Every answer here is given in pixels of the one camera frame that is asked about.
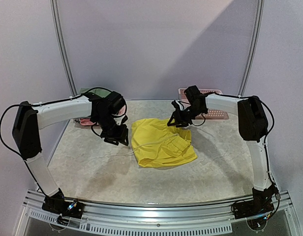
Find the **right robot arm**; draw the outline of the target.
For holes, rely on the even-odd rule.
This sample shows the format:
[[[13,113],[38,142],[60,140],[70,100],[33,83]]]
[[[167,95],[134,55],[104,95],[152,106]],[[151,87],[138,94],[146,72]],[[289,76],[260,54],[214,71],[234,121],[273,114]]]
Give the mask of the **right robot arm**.
[[[267,151],[268,119],[258,96],[238,97],[218,94],[215,92],[201,93],[196,85],[188,87],[184,94],[189,106],[182,109],[178,101],[172,102],[173,111],[168,126],[187,127],[199,115],[207,114],[209,110],[220,110],[236,115],[241,138],[248,146],[254,184],[253,190],[265,192],[274,187],[270,174],[269,156]]]

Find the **yellow garment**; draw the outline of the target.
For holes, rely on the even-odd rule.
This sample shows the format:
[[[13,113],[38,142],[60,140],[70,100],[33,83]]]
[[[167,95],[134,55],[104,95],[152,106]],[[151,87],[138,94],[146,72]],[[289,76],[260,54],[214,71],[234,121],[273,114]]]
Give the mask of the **yellow garment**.
[[[141,168],[171,168],[198,158],[192,145],[191,131],[168,126],[168,119],[145,118],[132,123],[131,147]]]

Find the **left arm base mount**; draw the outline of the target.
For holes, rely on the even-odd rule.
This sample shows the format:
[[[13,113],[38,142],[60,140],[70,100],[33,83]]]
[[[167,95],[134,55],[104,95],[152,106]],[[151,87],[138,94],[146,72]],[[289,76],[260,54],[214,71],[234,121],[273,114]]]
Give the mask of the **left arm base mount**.
[[[59,189],[52,196],[46,195],[42,209],[58,215],[57,224],[67,226],[70,218],[81,219],[84,213],[85,204],[77,199],[67,199]]]

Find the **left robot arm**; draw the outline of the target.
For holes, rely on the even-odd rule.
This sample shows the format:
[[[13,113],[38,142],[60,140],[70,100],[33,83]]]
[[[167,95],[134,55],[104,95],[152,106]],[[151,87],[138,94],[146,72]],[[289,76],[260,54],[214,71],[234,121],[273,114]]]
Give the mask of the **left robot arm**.
[[[126,114],[119,114],[126,107],[123,96],[115,91],[101,97],[92,92],[46,103],[19,105],[12,136],[21,158],[42,193],[49,198],[48,205],[56,213],[64,213],[67,202],[54,181],[42,156],[39,131],[43,128],[74,118],[90,118],[101,128],[99,137],[113,145],[128,145]]]

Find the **green tank top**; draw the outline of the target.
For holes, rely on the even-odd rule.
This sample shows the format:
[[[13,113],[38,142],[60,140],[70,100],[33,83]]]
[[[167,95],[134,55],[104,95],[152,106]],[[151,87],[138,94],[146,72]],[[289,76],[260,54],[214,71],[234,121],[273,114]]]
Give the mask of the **green tank top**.
[[[106,97],[112,91],[107,88],[94,87],[94,88],[81,88],[77,97],[85,96],[88,99]]]

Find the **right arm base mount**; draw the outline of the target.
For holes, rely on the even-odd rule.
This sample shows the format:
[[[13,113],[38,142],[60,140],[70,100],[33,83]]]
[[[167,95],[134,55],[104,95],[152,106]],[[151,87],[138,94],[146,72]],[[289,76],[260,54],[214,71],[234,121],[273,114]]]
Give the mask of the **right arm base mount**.
[[[263,222],[268,222],[280,206],[280,192],[275,184],[265,190],[252,188],[252,200],[238,200],[231,205],[235,219],[260,216]]]

